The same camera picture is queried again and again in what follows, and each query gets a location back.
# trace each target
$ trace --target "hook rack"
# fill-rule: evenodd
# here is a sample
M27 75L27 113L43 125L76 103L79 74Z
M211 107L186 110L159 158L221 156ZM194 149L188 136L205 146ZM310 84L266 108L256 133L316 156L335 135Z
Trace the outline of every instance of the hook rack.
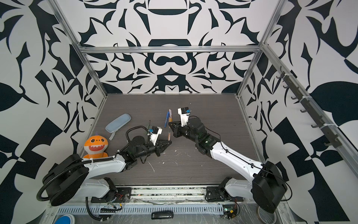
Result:
M334 131L332 126L335 124L330 124L330 121L323 121L324 118L322 116L322 111L319 111L319 107L317 107L314 99L298 84L298 81L293 76L293 74L284 74L282 73L280 77L283 77L284 82L287 86L284 86L285 89L290 88L295 97L291 97L291 99L296 100L299 99L302 106L305 108L304 110L300 110L302 113L308 112L311 116L315 125L311 125L312 128L320 128L324 135L329 140L329 144L325 144L326 146L332 145L333 147L341 146L342 143L338 139L338 135Z

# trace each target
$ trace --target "black and white patterned wall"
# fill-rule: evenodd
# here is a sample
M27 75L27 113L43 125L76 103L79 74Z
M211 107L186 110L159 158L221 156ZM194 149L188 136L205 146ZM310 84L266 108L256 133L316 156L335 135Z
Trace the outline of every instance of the black and white patterned wall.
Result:
M108 93L236 92L252 52L91 54Z
M82 46L257 45L277 0L61 0ZM251 53L91 54L109 93L236 92Z
M268 41L356 147L357 8L356 1L289 0ZM276 76L262 55L242 98L264 158L292 187L288 204L297 223L356 223L358 179Z
M42 178L80 149L102 94L47 1L0 1L0 223L45 210Z

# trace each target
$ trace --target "pen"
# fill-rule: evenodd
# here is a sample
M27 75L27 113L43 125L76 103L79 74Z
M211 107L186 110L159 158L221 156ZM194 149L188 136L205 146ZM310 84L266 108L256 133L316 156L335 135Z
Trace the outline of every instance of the pen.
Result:
M172 114L171 114L171 110L169 109L169 122L172 122L172 121L173 121ZM168 141L170 141L170 131L171 131L171 129L169 127Z
M168 122L168 117L169 117L169 111L168 113L166 114L166 119L165 119L165 124L164 124L164 127L166 128L166 123Z

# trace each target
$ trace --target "orange plush toy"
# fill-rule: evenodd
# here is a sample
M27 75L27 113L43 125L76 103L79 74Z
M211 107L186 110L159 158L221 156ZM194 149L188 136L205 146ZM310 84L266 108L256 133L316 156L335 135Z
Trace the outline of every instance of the orange plush toy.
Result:
M108 154L104 152L107 146L108 146L108 141L105 137L100 135L91 136L84 143L84 149L88 153L88 155L85 155L84 158L97 159L102 157L108 157Z

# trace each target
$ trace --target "blue lid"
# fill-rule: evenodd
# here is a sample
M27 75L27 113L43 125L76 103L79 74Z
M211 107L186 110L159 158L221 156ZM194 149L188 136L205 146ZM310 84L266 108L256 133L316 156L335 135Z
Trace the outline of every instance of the blue lid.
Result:
M55 222L55 224L71 224L71 219L68 216L62 216Z

